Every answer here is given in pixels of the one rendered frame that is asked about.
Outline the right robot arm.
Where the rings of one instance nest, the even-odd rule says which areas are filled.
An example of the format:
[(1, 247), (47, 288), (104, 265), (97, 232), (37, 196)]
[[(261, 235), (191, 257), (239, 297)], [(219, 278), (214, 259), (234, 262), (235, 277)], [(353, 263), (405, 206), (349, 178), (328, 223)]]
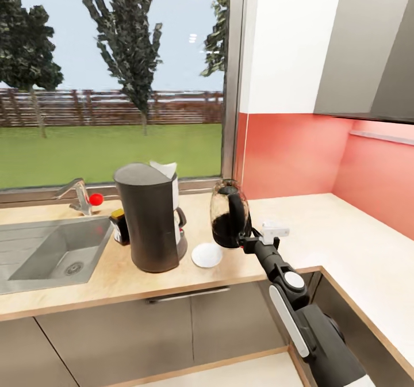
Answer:
[(238, 245), (245, 254), (255, 254), (272, 284), (269, 292), (293, 344), (310, 369), (318, 387), (376, 387), (345, 345), (335, 320), (313, 303), (304, 279), (278, 252), (280, 238), (288, 227), (252, 227), (244, 237), (237, 228)]

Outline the saucer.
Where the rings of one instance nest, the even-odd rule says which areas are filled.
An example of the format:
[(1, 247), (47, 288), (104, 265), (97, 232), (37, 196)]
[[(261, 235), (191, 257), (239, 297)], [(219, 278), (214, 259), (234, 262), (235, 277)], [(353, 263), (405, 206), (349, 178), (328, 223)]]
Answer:
[(214, 244), (204, 243), (194, 247), (191, 257), (202, 267), (215, 267), (221, 261), (221, 250)]

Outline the electric kettle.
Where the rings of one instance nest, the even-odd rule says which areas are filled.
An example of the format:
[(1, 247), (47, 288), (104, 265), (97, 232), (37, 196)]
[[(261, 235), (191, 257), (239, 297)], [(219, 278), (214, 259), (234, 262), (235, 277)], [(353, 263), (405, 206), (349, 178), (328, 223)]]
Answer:
[(210, 221), (214, 240), (223, 248), (239, 248), (237, 228), (244, 237), (252, 236), (248, 199), (240, 182), (218, 181), (210, 201)]

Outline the paper coffee filter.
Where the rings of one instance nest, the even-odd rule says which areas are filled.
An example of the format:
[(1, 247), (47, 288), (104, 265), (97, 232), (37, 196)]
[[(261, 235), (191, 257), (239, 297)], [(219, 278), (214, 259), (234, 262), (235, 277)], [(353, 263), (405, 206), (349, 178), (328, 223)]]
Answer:
[(157, 164), (153, 160), (151, 161), (151, 164), (150, 165), (152, 167), (157, 168), (162, 173), (164, 173), (168, 178), (171, 178), (171, 179), (174, 177), (175, 169), (177, 168), (177, 164), (176, 163), (172, 163), (172, 164), (168, 164), (168, 165), (163, 166), (161, 164)]

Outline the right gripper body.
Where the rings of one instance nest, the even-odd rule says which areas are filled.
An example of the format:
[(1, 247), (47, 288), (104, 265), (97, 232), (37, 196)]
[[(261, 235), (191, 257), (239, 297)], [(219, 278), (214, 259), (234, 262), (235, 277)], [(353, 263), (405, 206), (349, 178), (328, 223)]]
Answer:
[(259, 259), (261, 265), (264, 260), (270, 255), (280, 255), (278, 252), (280, 238), (274, 237), (274, 243), (271, 245), (264, 245), (259, 240), (259, 237), (246, 237), (244, 240), (244, 246), (242, 247), (245, 254), (255, 254)]

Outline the bottle of coffee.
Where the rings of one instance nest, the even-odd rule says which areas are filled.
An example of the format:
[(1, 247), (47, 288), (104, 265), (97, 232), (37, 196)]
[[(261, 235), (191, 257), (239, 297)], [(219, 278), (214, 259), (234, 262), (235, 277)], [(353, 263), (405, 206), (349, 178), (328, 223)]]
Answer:
[(111, 215), (109, 220), (114, 226), (114, 240), (119, 244), (124, 245), (129, 242), (129, 232), (124, 209), (117, 209), (115, 212), (112, 212)]

